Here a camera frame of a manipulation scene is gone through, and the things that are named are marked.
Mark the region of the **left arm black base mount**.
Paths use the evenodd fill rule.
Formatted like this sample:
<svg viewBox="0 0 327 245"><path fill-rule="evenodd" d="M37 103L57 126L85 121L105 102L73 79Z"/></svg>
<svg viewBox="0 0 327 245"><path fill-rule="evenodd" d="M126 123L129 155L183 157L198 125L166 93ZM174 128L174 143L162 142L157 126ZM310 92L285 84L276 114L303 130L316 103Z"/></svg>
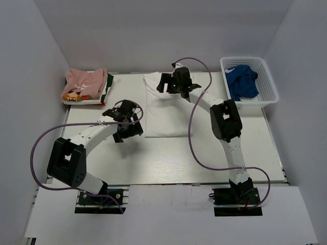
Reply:
<svg viewBox="0 0 327 245"><path fill-rule="evenodd" d="M130 186L108 186L103 197L80 191L75 205L76 214L123 214L127 208Z"/></svg>

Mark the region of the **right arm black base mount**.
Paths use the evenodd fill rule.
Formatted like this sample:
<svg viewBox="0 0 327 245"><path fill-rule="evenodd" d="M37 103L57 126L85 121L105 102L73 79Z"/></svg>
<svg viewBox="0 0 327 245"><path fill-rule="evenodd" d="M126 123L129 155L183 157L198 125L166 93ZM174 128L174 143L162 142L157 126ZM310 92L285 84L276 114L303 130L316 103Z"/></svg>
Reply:
<svg viewBox="0 0 327 245"><path fill-rule="evenodd" d="M232 188L215 188L208 195L214 204L215 217L262 216L260 196L257 188L237 198Z"/></svg>

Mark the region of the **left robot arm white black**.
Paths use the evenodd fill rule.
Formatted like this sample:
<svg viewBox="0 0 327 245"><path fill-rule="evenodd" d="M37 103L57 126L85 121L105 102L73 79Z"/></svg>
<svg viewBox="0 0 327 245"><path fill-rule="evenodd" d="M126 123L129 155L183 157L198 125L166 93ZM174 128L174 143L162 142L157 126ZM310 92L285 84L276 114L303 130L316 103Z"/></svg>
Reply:
<svg viewBox="0 0 327 245"><path fill-rule="evenodd" d="M79 134L60 137L54 142L47 174L70 188L90 193L96 203L104 203L108 198L108 184L87 172L87 156L110 136L116 143L122 143L126 138L142 134L141 123L134 113L103 115Z"/></svg>

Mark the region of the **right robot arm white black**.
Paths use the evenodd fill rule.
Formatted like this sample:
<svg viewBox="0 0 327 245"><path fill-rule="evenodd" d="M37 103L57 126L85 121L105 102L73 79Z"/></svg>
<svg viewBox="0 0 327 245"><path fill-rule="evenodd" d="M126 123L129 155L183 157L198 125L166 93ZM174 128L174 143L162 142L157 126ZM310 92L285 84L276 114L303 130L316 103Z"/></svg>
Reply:
<svg viewBox="0 0 327 245"><path fill-rule="evenodd" d="M214 136L223 146L229 171L230 189L225 196L232 203L241 204L249 198L253 190L253 182L249 176L241 149L242 122L233 100L222 100L192 83L190 74L178 75L163 73L157 91L163 93L167 85L167 93L180 94L188 102L199 106L210 114Z"/></svg>

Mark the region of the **white SpongeBob print t-shirt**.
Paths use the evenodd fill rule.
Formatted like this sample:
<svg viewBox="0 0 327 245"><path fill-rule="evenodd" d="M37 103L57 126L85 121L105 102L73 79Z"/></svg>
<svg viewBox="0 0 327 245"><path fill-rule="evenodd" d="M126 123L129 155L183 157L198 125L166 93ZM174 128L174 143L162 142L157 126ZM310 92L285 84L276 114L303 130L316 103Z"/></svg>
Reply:
<svg viewBox="0 0 327 245"><path fill-rule="evenodd" d="M179 94L156 90L161 73L144 75L146 88L146 138L185 137L193 104Z"/></svg>

